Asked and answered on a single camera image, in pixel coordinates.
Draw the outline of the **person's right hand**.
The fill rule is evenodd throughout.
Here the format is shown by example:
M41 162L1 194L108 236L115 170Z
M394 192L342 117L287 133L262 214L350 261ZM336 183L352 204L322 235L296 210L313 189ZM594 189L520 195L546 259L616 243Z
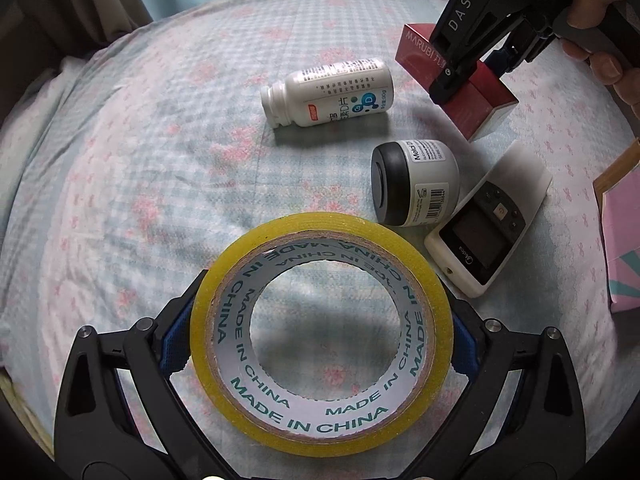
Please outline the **person's right hand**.
M594 78L607 87L611 87L616 96L625 103L639 118L639 64L628 61L620 47L615 47L617 40L614 26L624 22L614 4L625 3L625 0L573 0L567 12L567 25L577 30L597 30L605 38L612 32L613 38L607 44L596 44L594 40L587 42L561 40L566 55L579 62L589 62Z

